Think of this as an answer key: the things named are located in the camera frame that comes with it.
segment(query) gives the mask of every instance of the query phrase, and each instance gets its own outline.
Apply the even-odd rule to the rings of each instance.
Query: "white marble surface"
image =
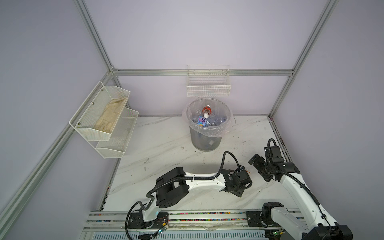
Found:
[[[156,179],[175,167],[182,166],[191,173],[216,172],[224,151],[232,152],[250,172],[253,185],[243,196],[209,190],[190,192],[168,210],[260,209],[264,202],[297,208],[279,182],[265,182],[248,164],[254,154],[264,156],[268,139],[276,139],[267,117],[238,116],[232,124],[216,150],[201,152],[192,145],[188,124],[181,117],[139,117],[104,211],[127,211],[138,200],[147,202],[145,195],[155,186]],[[235,168],[235,161],[227,154],[224,169]]]

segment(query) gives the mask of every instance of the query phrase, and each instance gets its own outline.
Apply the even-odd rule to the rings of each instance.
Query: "trash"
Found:
[[[228,106],[214,98],[194,100],[182,116],[189,123],[193,145],[202,151],[212,151],[219,146],[221,138],[229,132],[233,118]]]

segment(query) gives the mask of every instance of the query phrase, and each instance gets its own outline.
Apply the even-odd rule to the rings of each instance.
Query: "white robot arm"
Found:
[[[284,162],[274,139],[270,139],[267,145],[264,148],[267,160],[256,154],[248,163],[258,170],[265,181],[269,182],[275,177],[283,185],[303,214],[306,224],[290,214],[279,202],[264,203],[263,223],[279,224],[295,240],[352,239],[350,229],[346,225],[339,225],[308,189],[297,167],[292,162]]]
[[[284,205],[279,202],[264,203],[261,223],[263,226],[279,224],[295,240],[352,240],[353,235],[346,225],[337,221],[323,208],[305,182],[297,167],[291,162],[285,162],[281,157],[280,148],[273,139],[268,141],[265,148],[265,160],[258,154],[254,155],[249,164],[258,169],[259,174],[269,182],[273,177],[279,181],[292,196],[306,223],[294,217]],[[176,167],[156,180],[156,186],[147,193],[151,200],[143,208],[144,222],[157,218],[163,208],[178,203],[189,191],[212,189],[230,192],[241,197],[244,190],[252,185],[245,167],[238,164],[236,170],[223,169],[224,158],[220,170],[212,174],[192,174],[184,172],[182,167]]]

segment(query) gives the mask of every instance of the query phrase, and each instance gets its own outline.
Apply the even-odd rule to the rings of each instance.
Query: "white wire basket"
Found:
[[[127,150],[139,112],[124,108],[109,141],[100,141],[95,149],[103,158],[122,158]]]
[[[188,97],[229,96],[228,65],[188,65]]]
[[[101,89],[92,100],[92,103],[85,110],[84,114],[80,117],[77,124],[75,124],[75,126],[71,124],[74,117],[70,120],[70,125],[87,141],[110,140],[118,121],[114,123],[111,133],[96,130],[94,129],[94,126],[103,114],[104,108],[110,101],[112,101],[112,99],[127,97],[124,104],[122,104],[122,106],[125,106],[130,94],[130,91],[116,86],[104,86],[102,82],[99,82],[99,84],[102,85]],[[122,112],[123,108],[121,108],[118,119],[120,118]]]

